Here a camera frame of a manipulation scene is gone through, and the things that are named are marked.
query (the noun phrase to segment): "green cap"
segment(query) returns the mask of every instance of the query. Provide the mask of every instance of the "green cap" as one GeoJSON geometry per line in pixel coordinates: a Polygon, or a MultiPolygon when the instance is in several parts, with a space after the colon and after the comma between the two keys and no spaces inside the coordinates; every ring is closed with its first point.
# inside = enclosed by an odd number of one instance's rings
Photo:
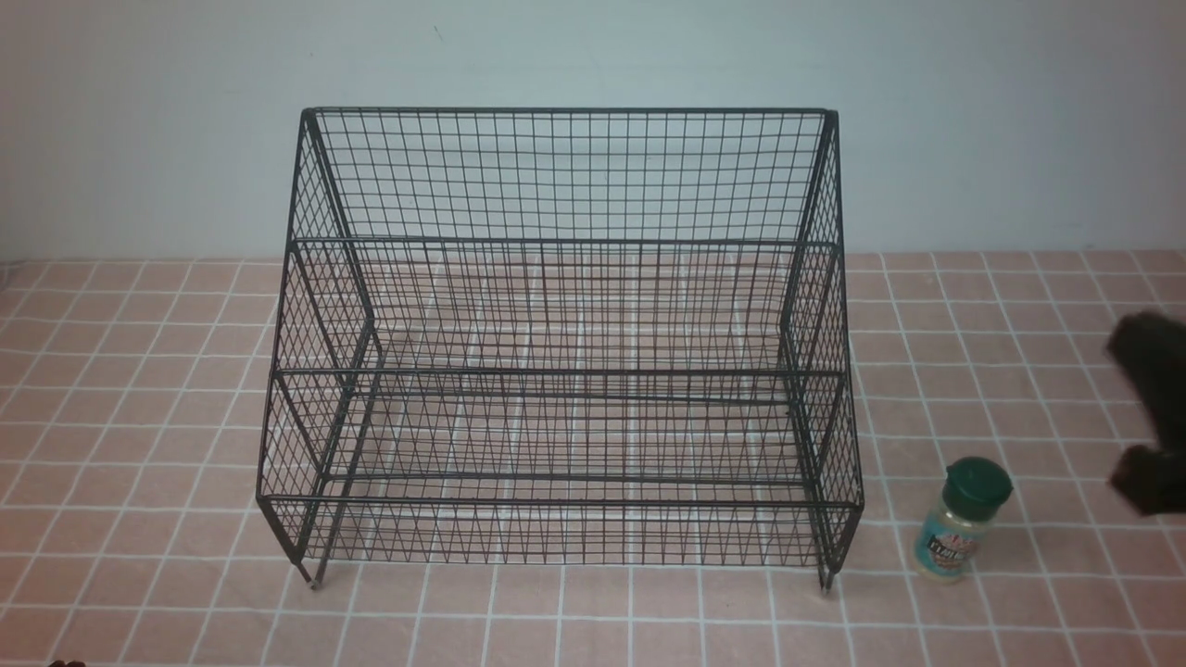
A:
{"type": "Polygon", "coordinates": [[[987,458],[969,456],[948,466],[943,502],[956,516],[988,521],[1012,493],[1013,482],[1003,468],[987,458]]]}

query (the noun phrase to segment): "black wire rack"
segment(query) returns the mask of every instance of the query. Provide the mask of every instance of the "black wire rack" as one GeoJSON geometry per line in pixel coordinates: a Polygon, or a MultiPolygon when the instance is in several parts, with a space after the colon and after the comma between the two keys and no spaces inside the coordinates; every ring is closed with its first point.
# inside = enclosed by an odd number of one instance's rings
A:
{"type": "Polygon", "coordinates": [[[306,109],[257,488],[305,580],[754,564],[829,589],[865,504],[839,146],[822,109],[306,109]]]}

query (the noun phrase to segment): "wall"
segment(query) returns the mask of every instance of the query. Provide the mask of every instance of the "wall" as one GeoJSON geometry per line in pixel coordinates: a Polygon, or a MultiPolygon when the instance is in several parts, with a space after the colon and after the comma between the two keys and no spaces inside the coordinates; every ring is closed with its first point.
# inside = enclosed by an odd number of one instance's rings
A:
{"type": "Polygon", "coordinates": [[[0,259],[275,255],[314,104],[827,106],[853,249],[1186,246],[1180,0],[0,0],[0,259]]]}

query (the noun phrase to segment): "spice shaker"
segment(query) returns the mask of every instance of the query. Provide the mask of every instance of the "spice shaker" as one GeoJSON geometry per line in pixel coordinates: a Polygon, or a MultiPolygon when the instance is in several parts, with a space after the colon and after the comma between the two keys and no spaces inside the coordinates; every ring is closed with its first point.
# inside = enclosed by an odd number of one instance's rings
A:
{"type": "Polygon", "coordinates": [[[1009,474],[987,458],[970,456],[949,465],[943,494],[911,552],[914,570],[937,582],[958,582],[1012,493],[1009,474]]]}

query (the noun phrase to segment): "tile floor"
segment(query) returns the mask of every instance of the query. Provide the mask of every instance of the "tile floor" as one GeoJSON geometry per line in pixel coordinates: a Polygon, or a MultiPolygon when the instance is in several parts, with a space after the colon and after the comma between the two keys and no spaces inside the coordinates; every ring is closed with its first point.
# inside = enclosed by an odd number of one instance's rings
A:
{"type": "Polygon", "coordinates": [[[0,292],[0,666],[1181,665],[1186,522],[1104,485],[1140,405],[1115,318],[1186,315],[1177,252],[850,255],[867,509],[829,597],[761,568],[333,564],[253,503],[280,267],[27,263],[0,292]],[[943,464],[1018,493],[937,586],[901,547],[943,464]]]}

